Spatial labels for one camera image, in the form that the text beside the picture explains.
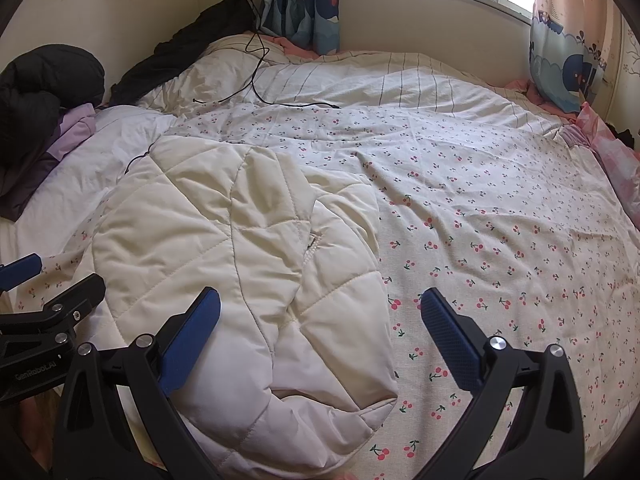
curtain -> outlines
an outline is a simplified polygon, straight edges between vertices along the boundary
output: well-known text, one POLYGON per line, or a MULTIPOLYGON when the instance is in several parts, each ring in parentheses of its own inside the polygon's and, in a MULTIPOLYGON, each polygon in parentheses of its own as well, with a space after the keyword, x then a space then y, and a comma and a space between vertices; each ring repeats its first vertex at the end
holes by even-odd
POLYGON ((563 112, 593 103, 607 67, 616 7, 610 0, 536 0, 529 64, 538 91, 563 112))
POLYGON ((338 0, 263 0, 262 30, 318 54, 338 50, 338 0))

